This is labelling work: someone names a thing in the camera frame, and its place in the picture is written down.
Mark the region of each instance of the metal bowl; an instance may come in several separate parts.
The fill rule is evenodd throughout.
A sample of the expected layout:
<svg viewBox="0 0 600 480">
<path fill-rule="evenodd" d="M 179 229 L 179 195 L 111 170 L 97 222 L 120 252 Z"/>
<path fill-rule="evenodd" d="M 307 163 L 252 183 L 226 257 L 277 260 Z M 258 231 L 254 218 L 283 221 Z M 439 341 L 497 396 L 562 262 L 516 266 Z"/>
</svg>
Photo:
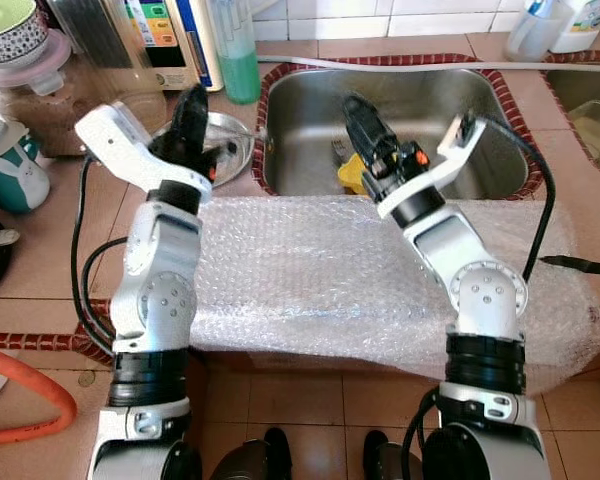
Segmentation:
<svg viewBox="0 0 600 480">
<path fill-rule="evenodd" d="M 170 126 L 171 122 L 167 123 L 155 136 L 162 135 Z M 254 134 L 237 118 L 226 113 L 209 112 L 204 149 L 222 145 L 229 140 L 236 145 L 236 152 L 232 154 L 227 151 L 218 158 L 214 188 L 233 180 L 247 166 L 253 154 L 255 140 Z"/>
</svg>

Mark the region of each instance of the bubble wrap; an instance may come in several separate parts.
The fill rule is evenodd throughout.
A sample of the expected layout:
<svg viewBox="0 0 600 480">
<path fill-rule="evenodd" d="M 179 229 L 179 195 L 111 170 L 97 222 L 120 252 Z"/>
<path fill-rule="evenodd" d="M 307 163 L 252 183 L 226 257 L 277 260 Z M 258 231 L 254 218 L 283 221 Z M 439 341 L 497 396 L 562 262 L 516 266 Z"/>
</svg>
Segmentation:
<svg viewBox="0 0 600 480">
<path fill-rule="evenodd" d="M 541 202 L 460 201 L 487 249 L 522 271 Z M 205 206 L 191 344 L 202 350 L 356 358 L 444 378 L 445 291 L 418 268 L 393 219 L 354 196 L 217 198 Z M 574 254 L 554 213 L 541 254 Z M 600 350 L 586 275 L 538 262 L 522 317 L 528 391 Z"/>
</svg>

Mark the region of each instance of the green bottle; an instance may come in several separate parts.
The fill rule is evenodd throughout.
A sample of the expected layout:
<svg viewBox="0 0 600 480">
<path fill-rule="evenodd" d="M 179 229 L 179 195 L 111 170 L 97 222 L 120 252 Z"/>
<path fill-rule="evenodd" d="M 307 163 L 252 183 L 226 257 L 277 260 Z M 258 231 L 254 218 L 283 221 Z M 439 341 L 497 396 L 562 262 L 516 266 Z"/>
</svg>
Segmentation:
<svg viewBox="0 0 600 480">
<path fill-rule="evenodd" d="M 248 0 L 210 0 L 220 70 L 229 100 L 253 103 L 260 97 L 256 42 Z"/>
</svg>

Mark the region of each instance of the black cable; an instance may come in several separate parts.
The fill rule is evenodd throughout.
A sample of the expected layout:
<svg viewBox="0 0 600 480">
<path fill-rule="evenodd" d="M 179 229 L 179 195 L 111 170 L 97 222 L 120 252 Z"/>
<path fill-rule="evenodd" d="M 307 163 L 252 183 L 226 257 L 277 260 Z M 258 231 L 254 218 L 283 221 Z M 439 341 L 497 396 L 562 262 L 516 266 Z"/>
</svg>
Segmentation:
<svg viewBox="0 0 600 480">
<path fill-rule="evenodd" d="M 103 352 L 109 356 L 113 356 L 111 347 L 108 342 L 104 340 L 93 328 L 91 323 L 87 321 L 84 316 L 82 309 L 82 300 L 80 295 L 80 287 L 78 285 L 78 241 L 80 240 L 80 229 L 82 228 L 82 219 L 84 217 L 84 204 L 86 196 L 86 184 L 87 174 L 89 173 L 89 165 L 91 164 L 91 158 L 85 157 L 82 171 L 80 172 L 80 187 L 78 197 L 78 211 L 76 212 L 76 222 L 73 227 L 73 236 L 71 238 L 71 292 L 73 296 L 73 306 L 76 310 L 80 325 L 84 328 L 84 331 L 89 335 L 89 338 L 95 343 Z M 106 335 L 108 330 L 99 319 L 94 324 Z"/>
<path fill-rule="evenodd" d="M 533 271 L 533 267 L 538 258 L 538 251 L 540 250 L 542 239 L 544 238 L 547 226 L 549 225 L 549 218 L 551 217 L 553 205 L 556 201 L 556 184 L 553 180 L 553 175 L 551 174 L 551 169 L 549 168 L 547 161 L 540 154 L 540 152 L 538 152 L 538 150 L 536 150 L 530 143 L 528 143 L 515 131 L 511 130 L 508 126 L 501 123 L 499 120 L 489 116 L 483 116 L 480 118 L 484 120 L 487 123 L 487 125 L 489 125 L 495 131 L 500 133 L 500 135 L 513 142 L 517 147 L 524 150 L 531 156 L 533 161 L 540 168 L 540 172 L 542 173 L 544 183 L 547 186 L 547 198 L 544 203 L 544 209 L 542 210 L 540 222 L 538 223 L 538 228 L 536 229 L 536 234 L 533 238 L 531 249 L 529 250 L 527 264 L 525 265 L 524 271 L 522 272 L 522 278 L 524 278 L 524 281 L 529 282 L 529 277 L 531 277 L 531 272 Z"/>
<path fill-rule="evenodd" d="M 425 397 L 422 397 L 420 400 L 420 405 L 418 405 L 418 409 L 422 408 L 422 405 L 425 401 Z M 418 447 L 420 447 L 420 451 L 424 448 L 424 419 L 417 425 L 416 436 L 418 439 Z"/>
<path fill-rule="evenodd" d="M 409 471 L 409 449 L 411 448 L 413 434 L 418 429 L 418 425 L 422 425 L 422 422 L 424 421 L 424 416 L 427 414 L 427 412 L 435 406 L 436 399 L 438 397 L 438 391 L 439 387 L 435 387 L 429 390 L 427 393 L 425 393 L 424 397 L 422 397 L 422 401 L 420 402 L 420 407 L 418 408 L 418 411 L 416 412 L 415 416 L 411 419 L 411 423 L 409 423 L 409 427 L 407 428 L 407 431 L 404 434 L 404 440 L 402 441 L 402 450 L 400 454 L 403 480 L 411 480 L 411 472 Z"/>
<path fill-rule="evenodd" d="M 109 331 L 109 329 L 106 328 L 106 326 L 100 321 L 100 319 L 98 318 L 98 315 L 96 314 L 96 312 L 93 310 L 93 307 L 91 306 L 91 300 L 89 299 L 89 274 L 91 273 L 91 267 L 93 267 L 93 263 L 96 261 L 96 259 L 100 255 L 102 255 L 104 252 L 106 252 L 111 247 L 115 247 L 116 245 L 120 245 L 120 244 L 126 243 L 126 242 L 127 242 L 127 237 L 121 237 L 121 238 L 116 238 L 115 240 L 110 240 L 106 243 L 103 243 L 98 248 L 96 248 L 93 252 L 91 252 L 91 255 L 89 255 L 89 258 L 87 258 L 87 261 L 84 263 L 84 267 L 82 268 L 82 297 L 83 297 L 84 310 L 87 313 L 88 319 L 91 320 L 92 323 L 94 323 L 94 324 L 98 325 L 99 327 L 102 327 L 103 329 L 106 330 L 106 336 L 110 340 L 113 340 L 115 338 L 115 335 L 113 333 L 111 333 Z"/>
</svg>

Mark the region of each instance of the green liquid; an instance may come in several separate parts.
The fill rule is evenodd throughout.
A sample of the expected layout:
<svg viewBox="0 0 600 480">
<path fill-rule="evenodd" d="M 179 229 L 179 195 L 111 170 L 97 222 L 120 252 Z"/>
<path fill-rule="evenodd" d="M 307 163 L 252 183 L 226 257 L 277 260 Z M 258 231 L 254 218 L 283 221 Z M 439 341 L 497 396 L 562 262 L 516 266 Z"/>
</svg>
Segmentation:
<svg viewBox="0 0 600 480">
<path fill-rule="evenodd" d="M 260 75 L 255 50 L 245 57 L 228 58 L 218 55 L 227 96 L 233 103 L 253 103 L 260 97 Z"/>
</svg>

